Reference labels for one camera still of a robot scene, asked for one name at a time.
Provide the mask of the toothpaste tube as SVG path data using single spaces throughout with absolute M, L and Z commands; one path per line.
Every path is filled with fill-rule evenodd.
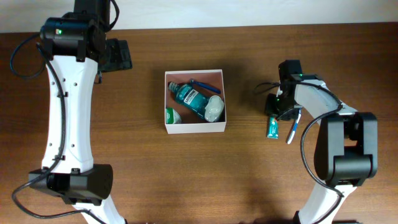
M 278 122 L 277 122 L 276 118 L 273 116 L 271 116 L 269 118 L 267 137 L 270 139 L 278 139 L 279 138 Z

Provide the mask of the blue white toothbrush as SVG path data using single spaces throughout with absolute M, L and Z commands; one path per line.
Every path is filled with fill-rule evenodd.
M 291 144 L 291 143 L 292 143 L 292 141 L 293 141 L 293 139 L 294 139 L 294 136 L 295 136 L 295 133 L 296 133 L 296 130 L 297 130 L 297 126 L 298 126 L 299 121 L 300 121 L 300 119 L 301 119 L 301 116 L 302 116 L 302 110 L 299 109 L 299 110 L 298 110 L 297 118 L 295 119 L 295 121 L 294 121 L 294 123 L 293 123 L 293 125 L 292 125 L 292 128 L 291 128 L 291 130 L 290 130 L 290 133 L 289 133 L 289 135 L 288 135 L 288 138 L 287 138 L 287 140 L 286 140 L 286 143 L 287 143 L 287 144 Z

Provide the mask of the blue disposable razor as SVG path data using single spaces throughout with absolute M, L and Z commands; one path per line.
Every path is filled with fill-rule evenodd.
M 212 91 L 213 93 L 216 93 L 216 94 L 221 94 L 221 90 L 220 89 L 212 87 L 212 86 L 210 86 L 210 85 L 208 85 L 206 83 L 203 83 L 203 82 L 198 82 L 198 81 L 196 81 L 194 79 L 190 79 L 190 84 L 191 85 L 198 85 L 198 86 L 200 86 L 200 87 L 202 87 L 202 88 L 204 88 L 206 90 L 210 90 L 210 91 Z

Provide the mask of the green soap bar box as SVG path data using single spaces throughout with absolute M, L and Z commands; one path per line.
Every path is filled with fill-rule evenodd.
M 175 109 L 166 108 L 165 109 L 165 122 L 166 122 L 166 124 L 181 124 L 182 119 Z

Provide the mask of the teal mouthwash bottle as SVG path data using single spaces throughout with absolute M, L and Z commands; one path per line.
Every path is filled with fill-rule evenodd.
M 194 89 L 191 84 L 179 85 L 169 82 L 168 89 L 174 94 L 174 100 L 178 104 L 193 111 L 199 118 L 205 119 L 205 106 L 208 104 L 208 97 Z

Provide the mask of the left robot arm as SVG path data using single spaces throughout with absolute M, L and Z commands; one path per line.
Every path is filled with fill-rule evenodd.
M 88 223 L 124 223 L 111 198 L 113 168 L 96 164 L 90 145 L 98 65 L 123 66 L 106 37 L 117 9 L 115 1 L 76 1 L 72 12 L 45 21 L 37 46 L 49 74 L 49 133 L 41 166 L 29 173 L 27 185 L 62 199 Z

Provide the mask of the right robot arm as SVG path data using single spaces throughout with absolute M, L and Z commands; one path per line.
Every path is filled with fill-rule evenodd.
M 346 198 L 377 173 L 377 118 L 346 105 L 321 77 L 303 73 L 299 60 L 285 60 L 278 70 L 266 114 L 298 123 L 307 110 L 313 118 L 300 138 L 300 155 L 315 186 L 292 221 L 333 223 Z

